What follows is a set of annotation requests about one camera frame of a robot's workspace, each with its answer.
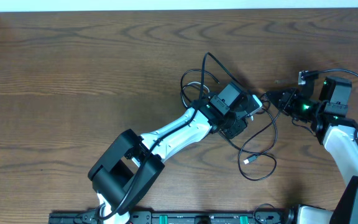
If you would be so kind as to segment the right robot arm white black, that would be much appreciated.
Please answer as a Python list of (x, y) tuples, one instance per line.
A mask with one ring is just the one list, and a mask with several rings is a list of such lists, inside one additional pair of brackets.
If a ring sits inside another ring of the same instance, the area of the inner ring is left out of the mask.
[(299, 79), (301, 88), (272, 90), (267, 99), (281, 113), (310, 123), (317, 140), (334, 159), (346, 189), (333, 211), (300, 205), (294, 223), (358, 223), (358, 124), (347, 118), (352, 84), (326, 77), (318, 100), (312, 100), (314, 81)]

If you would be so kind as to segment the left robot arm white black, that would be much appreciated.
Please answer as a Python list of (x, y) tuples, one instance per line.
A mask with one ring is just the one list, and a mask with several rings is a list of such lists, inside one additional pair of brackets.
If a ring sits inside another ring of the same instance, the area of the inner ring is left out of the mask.
[(231, 82), (218, 94), (202, 93), (181, 117), (158, 130), (137, 135), (128, 129), (118, 135), (88, 172), (100, 201), (96, 219), (126, 223), (129, 210), (156, 181), (167, 159), (218, 131), (232, 139), (261, 105), (255, 95)]

